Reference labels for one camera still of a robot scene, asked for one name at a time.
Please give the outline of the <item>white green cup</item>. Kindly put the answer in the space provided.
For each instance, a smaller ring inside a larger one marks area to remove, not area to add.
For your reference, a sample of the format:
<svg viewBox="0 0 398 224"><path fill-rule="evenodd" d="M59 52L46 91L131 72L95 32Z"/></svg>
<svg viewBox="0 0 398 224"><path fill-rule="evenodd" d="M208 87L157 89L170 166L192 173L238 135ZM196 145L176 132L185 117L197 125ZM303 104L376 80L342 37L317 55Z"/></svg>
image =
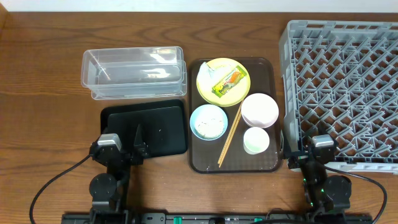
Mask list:
<svg viewBox="0 0 398 224"><path fill-rule="evenodd" d="M243 148L248 154L262 153L267 150L269 144L269 135L262 128L251 127L244 133Z"/></svg>

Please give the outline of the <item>light blue bowl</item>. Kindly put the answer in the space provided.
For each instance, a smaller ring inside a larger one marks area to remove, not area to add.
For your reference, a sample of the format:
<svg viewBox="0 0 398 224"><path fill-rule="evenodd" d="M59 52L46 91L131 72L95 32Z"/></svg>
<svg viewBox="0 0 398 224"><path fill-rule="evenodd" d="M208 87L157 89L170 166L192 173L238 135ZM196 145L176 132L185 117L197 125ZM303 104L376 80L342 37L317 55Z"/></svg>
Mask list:
<svg viewBox="0 0 398 224"><path fill-rule="evenodd" d="M198 117L199 114L220 114L220 115L222 115L223 116L223 121L224 121L224 131L223 131L222 135L225 133L225 131L226 131L227 127L228 127L228 117L227 117L226 113L220 107L218 107L216 105L208 104L208 105L199 106L191 114L191 117L190 117L190 128L192 130L192 133L196 137L198 137L198 138L200 138L202 140L205 140L205 141L213 141L213 140L215 140L215 139L203 139L203 138L199 137L199 135L195 131L194 125L195 125L195 121L197 120L197 117Z"/></svg>

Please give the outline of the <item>white tissue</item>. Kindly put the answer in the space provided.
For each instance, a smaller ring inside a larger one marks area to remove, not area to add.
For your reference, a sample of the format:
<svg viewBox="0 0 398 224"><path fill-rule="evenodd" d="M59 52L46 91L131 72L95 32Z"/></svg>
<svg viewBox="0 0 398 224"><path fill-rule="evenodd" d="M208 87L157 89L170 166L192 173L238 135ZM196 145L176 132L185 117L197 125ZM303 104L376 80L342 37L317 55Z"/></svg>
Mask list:
<svg viewBox="0 0 398 224"><path fill-rule="evenodd" d="M200 65L197 75L197 87L200 90L210 90L223 77L225 77L232 68L230 65L222 65L217 68L211 68L206 62Z"/></svg>

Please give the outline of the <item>green orange snack wrapper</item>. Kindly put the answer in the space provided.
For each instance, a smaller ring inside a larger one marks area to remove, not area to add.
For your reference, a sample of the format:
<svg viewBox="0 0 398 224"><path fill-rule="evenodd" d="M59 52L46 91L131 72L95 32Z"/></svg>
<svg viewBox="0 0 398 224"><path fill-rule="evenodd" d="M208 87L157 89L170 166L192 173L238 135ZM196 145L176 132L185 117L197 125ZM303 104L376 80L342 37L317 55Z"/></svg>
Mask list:
<svg viewBox="0 0 398 224"><path fill-rule="evenodd" d="M232 71L228 72L220 81L218 81L213 87L212 92L219 98L227 94L233 87L235 87L244 77L248 75L248 72L243 67L237 65Z"/></svg>

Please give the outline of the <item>pile of white rice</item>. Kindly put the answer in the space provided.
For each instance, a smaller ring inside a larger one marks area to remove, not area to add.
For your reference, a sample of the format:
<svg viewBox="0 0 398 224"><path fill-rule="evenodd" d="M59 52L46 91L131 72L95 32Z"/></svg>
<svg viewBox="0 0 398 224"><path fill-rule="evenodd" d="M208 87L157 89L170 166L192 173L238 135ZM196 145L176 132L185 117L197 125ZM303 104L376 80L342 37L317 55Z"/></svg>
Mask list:
<svg viewBox="0 0 398 224"><path fill-rule="evenodd" d="M216 139L224 131L223 116L220 114L199 114L194 128L199 137L203 139Z"/></svg>

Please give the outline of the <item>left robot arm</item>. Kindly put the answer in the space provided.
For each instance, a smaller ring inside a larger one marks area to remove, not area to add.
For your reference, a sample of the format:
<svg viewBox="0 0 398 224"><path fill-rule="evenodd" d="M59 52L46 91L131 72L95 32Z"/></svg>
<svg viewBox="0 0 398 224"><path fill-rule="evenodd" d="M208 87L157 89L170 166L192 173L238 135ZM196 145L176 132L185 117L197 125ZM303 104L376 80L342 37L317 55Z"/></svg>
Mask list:
<svg viewBox="0 0 398 224"><path fill-rule="evenodd" d="M89 191L93 198L90 221L129 223L133 220L126 207L130 168L143 164L148 155L143 128L138 125L132 148L123 148L116 133L102 134L92 143L89 155L94 161L106 167L106 172L98 174L90 182Z"/></svg>

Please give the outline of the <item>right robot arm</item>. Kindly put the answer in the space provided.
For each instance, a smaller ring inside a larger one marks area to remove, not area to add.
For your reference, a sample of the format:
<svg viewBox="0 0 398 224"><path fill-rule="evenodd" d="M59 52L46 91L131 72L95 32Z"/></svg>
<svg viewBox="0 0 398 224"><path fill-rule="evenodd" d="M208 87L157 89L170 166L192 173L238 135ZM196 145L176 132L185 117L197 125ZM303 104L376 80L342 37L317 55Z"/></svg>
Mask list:
<svg viewBox="0 0 398 224"><path fill-rule="evenodd" d="M293 151L286 135L281 140L282 157L288 168L298 168L303 175L303 187L311 209L305 218L311 222L334 218L344 219L344 211L350 208L352 183L343 175L328 175L325 164L335 160L338 142L323 127L318 135L309 138L309 145L301 151Z"/></svg>

